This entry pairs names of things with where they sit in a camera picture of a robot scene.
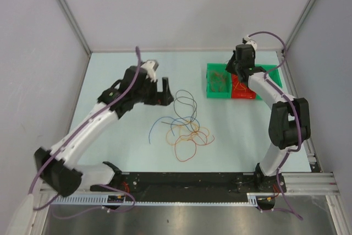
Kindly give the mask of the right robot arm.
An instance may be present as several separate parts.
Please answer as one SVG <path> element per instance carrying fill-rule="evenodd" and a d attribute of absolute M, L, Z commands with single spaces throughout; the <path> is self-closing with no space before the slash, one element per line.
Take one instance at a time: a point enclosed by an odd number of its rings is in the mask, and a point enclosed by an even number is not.
<path fill-rule="evenodd" d="M 253 42 L 239 44 L 233 51 L 226 71 L 255 92 L 271 110 L 268 135 L 271 141 L 263 160 L 254 171 L 254 187 L 261 192 L 282 188 L 281 169 L 290 154 L 299 152 L 310 138 L 309 103 L 285 93 L 263 67 L 256 66 Z"/>

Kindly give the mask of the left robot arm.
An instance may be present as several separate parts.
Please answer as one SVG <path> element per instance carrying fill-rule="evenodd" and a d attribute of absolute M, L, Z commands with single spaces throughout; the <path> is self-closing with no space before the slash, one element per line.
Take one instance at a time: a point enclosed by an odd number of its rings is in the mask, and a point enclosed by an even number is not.
<path fill-rule="evenodd" d="M 78 167 L 85 150 L 112 123 L 133 109 L 137 103 L 168 106 L 174 98 L 168 78 L 162 78 L 163 90 L 157 90 L 156 60 L 143 62 L 140 67 L 129 67 L 122 79 L 102 92 L 92 111 L 60 142 L 46 150 L 40 147 L 34 153 L 37 171 L 58 195 L 68 197 L 80 186 L 103 184 L 108 190 L 117 190 L 122 183 L 118 168 L 104 162 L 97 166 Z"/>

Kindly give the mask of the green bin left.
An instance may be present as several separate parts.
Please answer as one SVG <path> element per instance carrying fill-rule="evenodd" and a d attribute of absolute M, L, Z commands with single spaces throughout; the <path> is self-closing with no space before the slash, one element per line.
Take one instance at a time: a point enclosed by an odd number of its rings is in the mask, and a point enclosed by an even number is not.
<path fill-rule="evenodd" d="M 207 63 L 206 96 L 210 99 L 230 99 L 232 94 L 231 74 L 226 71 L 226 65 Z"/>

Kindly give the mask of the green bin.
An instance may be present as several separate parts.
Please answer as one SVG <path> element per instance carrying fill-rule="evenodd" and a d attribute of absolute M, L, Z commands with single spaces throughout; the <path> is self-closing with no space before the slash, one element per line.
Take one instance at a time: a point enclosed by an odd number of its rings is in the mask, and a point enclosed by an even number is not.
<path fill-rule="evenodd" d="M 272 65 L 272 64 L 257 64 L 256 66 L 262 67 L 266 72 L 271 70 L 272 68 L 276 67 L 276 65 Z M 275 69 L 275 70 L 269 72 L 268 75 L 274 83 L 276 83 L 280 88 L 282 88 L 282 82 L 281 82 L 281 78 L 280 78 L 278 69 Z"/>
<path fill-rule="evenodd" d="M 206 96 L 210 99 L 230 99 L 232 94 L 231 74 L 226 71 L 226 65 L 207 63 Z"/>

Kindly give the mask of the red bin middle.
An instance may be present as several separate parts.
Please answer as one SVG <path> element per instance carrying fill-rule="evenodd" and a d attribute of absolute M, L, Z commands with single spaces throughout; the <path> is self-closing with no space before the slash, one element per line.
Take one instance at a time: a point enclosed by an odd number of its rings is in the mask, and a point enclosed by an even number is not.
<path fill-rule="evenodd" d="M 256 98 L 256 93 L 250 90 L 245 84 L 238 80 L 238 77 L 231 74 L 232 79 L 232 99 L 248 99 L 254 100 Z"/>

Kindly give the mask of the green bin right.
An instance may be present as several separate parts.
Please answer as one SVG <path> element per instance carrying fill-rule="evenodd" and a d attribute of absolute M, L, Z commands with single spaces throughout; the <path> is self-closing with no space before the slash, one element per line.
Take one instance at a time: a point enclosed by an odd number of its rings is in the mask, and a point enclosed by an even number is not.
<path fill-rule="evenodd" d="M 272 68 L 276 67 L 276 65 L 272 65 L 272 64 L 257 64 L 256 66 L 262 67 L 266 72 L 271 70 Z M 280 88 L 282 88 L 282 82 L 281 82 L 281 78 L 280 78 L 278 69 L 275 69 L 275 70 L 269 72 L 268 75 L 274 83 L 276 83 Z"/>

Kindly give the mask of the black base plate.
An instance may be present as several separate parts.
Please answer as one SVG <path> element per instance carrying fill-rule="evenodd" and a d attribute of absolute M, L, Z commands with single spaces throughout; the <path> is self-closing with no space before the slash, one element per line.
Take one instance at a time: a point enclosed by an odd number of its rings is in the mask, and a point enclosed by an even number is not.
<path fill-rule="evenodd" d="M 185 201 L 229 201 L 245 193 L 285 192 L 283 176 L 261 177 L 253 173 L 211 172 L 123 172 L 113 177 L 108 186 L 128 187 L 135 199 L 176 199 Z"/>

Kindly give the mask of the aluminium frame post right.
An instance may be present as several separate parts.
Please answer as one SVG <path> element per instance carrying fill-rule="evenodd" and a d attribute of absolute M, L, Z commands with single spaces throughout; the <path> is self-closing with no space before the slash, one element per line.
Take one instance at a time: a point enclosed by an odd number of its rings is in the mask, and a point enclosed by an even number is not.
<path fill-rule="evenodd" d="M 289 37 L 286 41 L 286 48 L 285 50 L 288 51 L 290 46 L 293 44 L 294 40 L 298 36 L 301 28 L 303 27 L 306 19 L 309 17 L 310 13 L 313 10 L 313 7 L 315 6 L 317 0 L 308 0 L 298 18 L 298 21 L 295 23 L 291 33 L 289 34 Z"/>

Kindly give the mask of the aluminium frame post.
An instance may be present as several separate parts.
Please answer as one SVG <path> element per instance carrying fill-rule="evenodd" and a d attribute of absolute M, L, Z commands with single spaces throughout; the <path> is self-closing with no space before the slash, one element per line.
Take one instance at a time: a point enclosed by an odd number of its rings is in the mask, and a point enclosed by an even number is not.
<path fill-rule="evenodd" d="M 286 41 L 286 48 L 285 50 L 288 51 L 290 46 L 293 44 L 294 40 L 298 36 L 301 28 L 303 27 L 306 19 L 309 17 L 310 13 L 313 10 L 313 7 L 315 6 L 317 0 L 308 0 L 298 18 L 298 21 L 295 23 L 291 33 L 289 34 L 289 37 Z"/>
<path fill-rule="evenodd" d="M 61 11 L 63 12 L 69 26 L 71 27 L 73 33 L 75 34 L 76 38 L 78 39 L 79 43 L 81 44 L 85 53 L 90 57 L 92 54 L 92 50 L 89 47 L 89 44 L 81 31 L 79 23 L 77 22 L 67 0 L 56 0 L 58 6 L 60 7 Z"/>

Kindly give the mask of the aluminium frame post left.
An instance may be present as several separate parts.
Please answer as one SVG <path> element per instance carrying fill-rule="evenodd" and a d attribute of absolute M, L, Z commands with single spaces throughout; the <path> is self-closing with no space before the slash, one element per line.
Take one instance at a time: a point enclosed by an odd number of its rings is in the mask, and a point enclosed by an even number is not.
<path fill-rule="evenodd" d="M 81 31 L 79 23 L 77 22 L 67 0 L 56 0 L 58 6 L 60 7 L 61 11 L 63 12 L 69 26 L 71 27 L 73 33 L 75 34 L 76 38 L 78 39 L 79 43 L 81 44 L 85 53 L 90 57 L 92 54 L 92 50 L 89 47 L 89 44 Z"/>

